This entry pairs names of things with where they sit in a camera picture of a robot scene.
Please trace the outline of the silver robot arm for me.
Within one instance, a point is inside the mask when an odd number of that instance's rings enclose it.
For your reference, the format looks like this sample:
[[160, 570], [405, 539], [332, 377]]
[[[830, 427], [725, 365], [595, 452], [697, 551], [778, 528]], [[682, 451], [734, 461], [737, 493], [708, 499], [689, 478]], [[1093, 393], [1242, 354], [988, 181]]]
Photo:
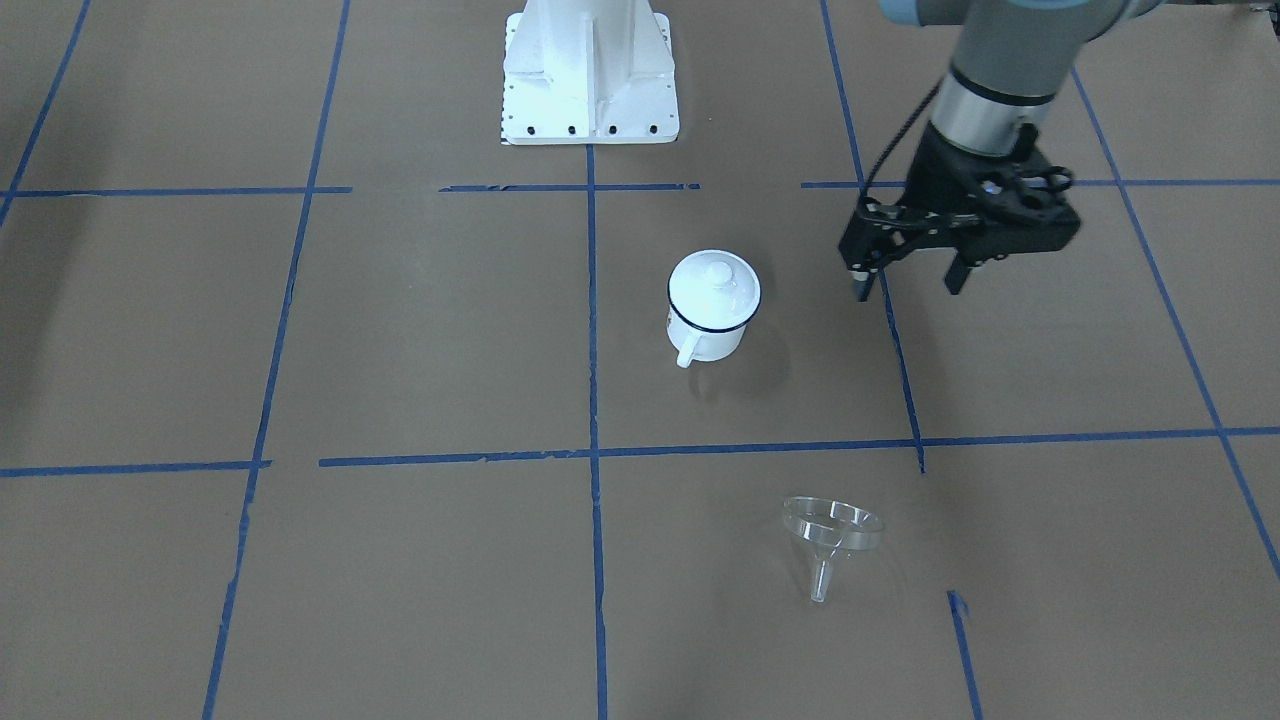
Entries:
[[1157, 1], [882, 1], [901, 26], [956, 26], [929, 128], [978, 158], [1012, 155], [1023, 126], [1038, 127], [1080, 50]]

